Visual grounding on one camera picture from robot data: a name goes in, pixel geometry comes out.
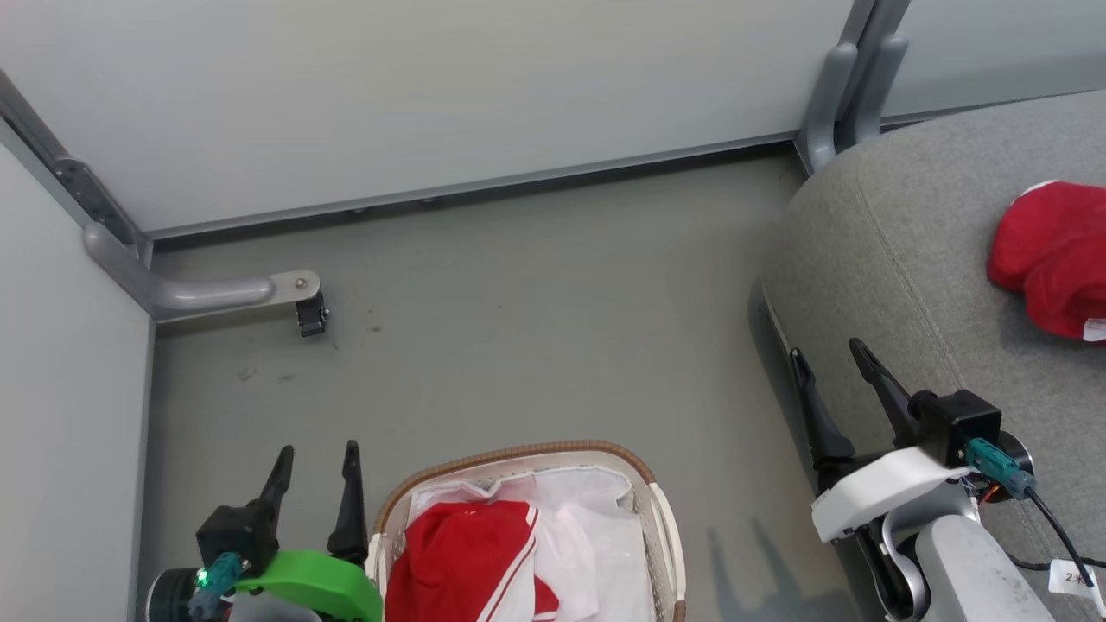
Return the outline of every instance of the basket handle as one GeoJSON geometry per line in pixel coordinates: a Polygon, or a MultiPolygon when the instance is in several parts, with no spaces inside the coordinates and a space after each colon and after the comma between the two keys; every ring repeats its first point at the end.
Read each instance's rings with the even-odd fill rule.
{"type": "Polygon", "coordinates": [[[676,600],[681,601],[687,587],[687,571],[684,568],[684,546],[680,542],[680,531],[676,527],[676,516],[660,486],[653,483],[649,485],[649,490],[653,493],[653,516],[664,531],[660,552],[665,557],[668,580],[672,591],[676,592],[676,600]]]}

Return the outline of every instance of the white garment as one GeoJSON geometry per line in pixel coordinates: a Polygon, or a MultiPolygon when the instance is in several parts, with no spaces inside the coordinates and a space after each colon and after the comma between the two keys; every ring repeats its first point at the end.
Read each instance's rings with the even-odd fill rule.
{"type": "Polygon", "coordinates": [[[603,467],[509,477],[490,489],[468,483],[425,488],[407,522],[439,502],[526,501],[540,510],[534,576],[561,601],[557,622],[651,622],[653,593],[634,488],[603,467]]]}

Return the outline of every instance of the gray ottoman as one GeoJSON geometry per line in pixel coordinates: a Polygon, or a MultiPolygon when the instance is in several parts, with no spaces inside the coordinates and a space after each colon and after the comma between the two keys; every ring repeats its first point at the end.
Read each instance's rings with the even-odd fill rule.
{"type": "MultiPolygon", "coordinates": [[[[1106,186],[1106,92],[969,112],[843,153],[792,203],[764,293],[858,454],[890,448],[893,434],[853,363],[852,336],[907,391],[970,388],[999,406],[1079,552],[1103,559],[1106,346],[1042,332],[985,274],[1004,210],[1045,179],[1106,186]]],[[[1067,557],[1027,502],[987,506],[983,519],[1022,560],[1067,557]]],[[[1048,594],[1046,573],[1026,578],[1057,620],[1097,619],[1083,601],[1048,594]]]]}

